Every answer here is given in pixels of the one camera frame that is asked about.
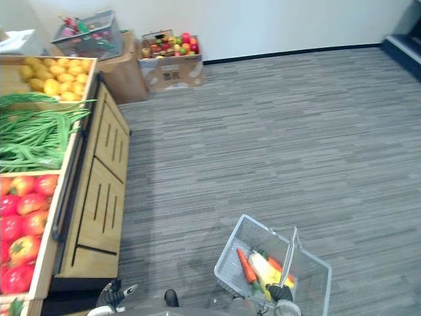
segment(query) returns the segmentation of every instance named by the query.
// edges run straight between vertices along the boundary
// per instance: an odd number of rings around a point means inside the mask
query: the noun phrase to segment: plastic basket
[[[236,250],[241,248],[247,256],[252,250],[264,250],[278,262],[283,263],[288,244],[289,240],[273,229],[260,224],[248,215],[242,215],[215,265],[214,274],[217,282],[233,295],[249,298],[260,305],[274,307],[275,304],[267,302],[259,292],[252,293],[250,285],[245,280]],[[295,277],[295,287],[292,291],[294,303],[299,306],[302,314],[326,316],[332,280],[330,265],[296,246],[289,273]]]
[[[81,21],[89,32],[63,37],[62,33],[66,26],[62,25],[51,41],[64,56],[91,57],[102,61],[123,53],[123,36],[114,11],[97,13]]]

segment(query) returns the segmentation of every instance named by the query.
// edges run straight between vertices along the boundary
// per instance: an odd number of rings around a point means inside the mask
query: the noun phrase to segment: wire basket
[[[150,49],[152,58],[174,56],[175,37],[172,30],[145,34],[143,46]]]
[[[217,282],[233,295],[249,298],[260,306],[275,307],[276,304],[268,302],[261,293],[252,292],[251,286],[245,280],[237,248],[241,248],[247,256],[252,250],[263,250],[282,263],[288,244],[289,240],[273,229],[248,215],[242,215],[215,265]],[[330,265],[301,246],[296,246],[289,273],[295,277],[295,287],[292,290],[294,303],[299,306],[302,314],[327,316],[332,281]]]

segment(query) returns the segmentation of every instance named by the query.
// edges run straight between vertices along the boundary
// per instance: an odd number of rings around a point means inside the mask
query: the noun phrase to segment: carrot
[[[253,268],[250,266],[247,257],[243,253],[243,251],[239,248],[237,248],[237,254],[239,261],[241,262],[241,266],[243,267],[243,272],[245,279],[247,280],[247,283],[254,283],[257,281],[257,275],[254,272]]]

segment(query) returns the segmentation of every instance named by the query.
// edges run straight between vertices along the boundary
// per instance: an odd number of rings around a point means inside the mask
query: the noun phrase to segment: cabinet door
[[[105,97],[105,106],[95,156],[106,165],[121,181],[126,181],[129,150],[129,129],[119,108],[109,93]]]
[[[124,184],[94,158],[78,245],[118,253],[123,206]]]

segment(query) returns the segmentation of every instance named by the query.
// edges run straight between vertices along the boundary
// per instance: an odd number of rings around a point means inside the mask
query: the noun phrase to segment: white wall
[[[50,38],[60,14],[84,18],[114,9],[120,28],[137,37],[169,28],[199,35],[205,60],[379,43],[397,26],[408,31],[416,14],[401,19],[413,1],[29,0]]]

